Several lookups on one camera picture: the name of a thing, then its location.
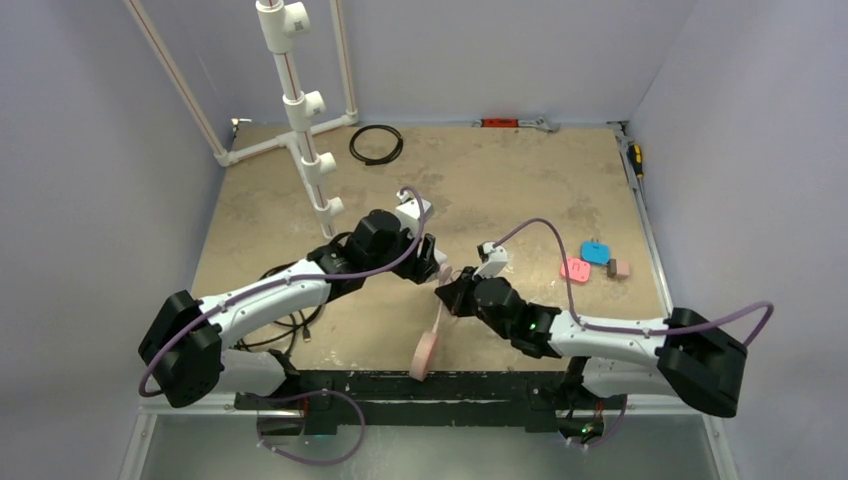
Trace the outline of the coral pink square plug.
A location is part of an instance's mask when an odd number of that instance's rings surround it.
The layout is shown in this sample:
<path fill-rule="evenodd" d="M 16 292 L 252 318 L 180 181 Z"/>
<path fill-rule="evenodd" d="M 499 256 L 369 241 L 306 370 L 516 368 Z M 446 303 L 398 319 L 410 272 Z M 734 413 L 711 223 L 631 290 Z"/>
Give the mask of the coral pink square plug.
<path fill-rule="evenodd" d="M 561 264 L 560 276 L 564 279 L 570 279 L 578 284 L 585 284 L 591 277 L 591 264 L 575 257 L 567 257 Z"/>

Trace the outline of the blue plug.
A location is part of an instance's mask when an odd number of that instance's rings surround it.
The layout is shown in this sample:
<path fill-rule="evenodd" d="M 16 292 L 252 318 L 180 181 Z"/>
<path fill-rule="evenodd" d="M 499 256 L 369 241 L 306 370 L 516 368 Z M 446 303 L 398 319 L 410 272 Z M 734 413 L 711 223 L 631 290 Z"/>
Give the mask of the blue plug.
<path fill-rule="evenodd" d="M 592 265 L 607 265 L 612 259 L 611 249 L 598 241 L 584 241 L 580 246 L 580 258 Z"/>

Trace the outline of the small pink brown plug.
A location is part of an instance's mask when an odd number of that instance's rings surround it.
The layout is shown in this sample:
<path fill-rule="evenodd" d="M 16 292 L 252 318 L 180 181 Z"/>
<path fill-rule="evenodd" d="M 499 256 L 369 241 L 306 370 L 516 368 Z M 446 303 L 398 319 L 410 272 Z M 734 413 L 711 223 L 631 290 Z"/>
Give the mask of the small pink brown plug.
<path fill-rule="evenodd" d="M 631 265 L 626 260 L 612 258 L 607 263 L 607 276 L 612 279 L 622 280 L 631 276 Z"/>

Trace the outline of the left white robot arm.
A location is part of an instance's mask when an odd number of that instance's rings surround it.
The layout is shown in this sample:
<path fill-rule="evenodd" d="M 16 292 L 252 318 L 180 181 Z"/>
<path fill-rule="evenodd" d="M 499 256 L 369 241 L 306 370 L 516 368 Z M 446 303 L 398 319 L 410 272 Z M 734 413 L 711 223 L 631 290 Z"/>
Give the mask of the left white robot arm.
<path fill-rule="evenodd" d="M 227 376 L 233 390 L 254 393 L 272 408 L 297 399 L 297 371 L 287 355 L 245 352 L 235 344 L 247 334 L 297 311 L 322 307 L 362 288 L 367 278 L 391 272 L 417 285 L 434 280 L 447 257 L 434 235 L 419 224 L 406 226 L 399 213 L 374 210 L 351 232 L 336 235 L 283 270 L 240 289 L 194 298 L 171 294 L 143 337 L 138 353 L 146 365 L 143 379 L 173 408 L 194 404 L 221 390 Z"/>

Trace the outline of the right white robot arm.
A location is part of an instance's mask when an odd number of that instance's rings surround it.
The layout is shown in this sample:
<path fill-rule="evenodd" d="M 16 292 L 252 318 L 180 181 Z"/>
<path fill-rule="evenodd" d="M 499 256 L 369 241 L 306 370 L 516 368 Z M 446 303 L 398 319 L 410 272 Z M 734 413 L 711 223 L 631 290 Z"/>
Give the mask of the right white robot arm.
<path fill-rule="evenodd" d="M 573 406 L 663 395 L 714 417 L 737 414 L 748 349 L 690 309 L 676 307 L 668 318 L 629 327 L 614 319 L 575 319 L 522 299 L 506 279 L 481 277 L 472 267 L 435 294 L 452 315 L 477 318 L 526 356 L 569 358 L 561 392 Z"/>

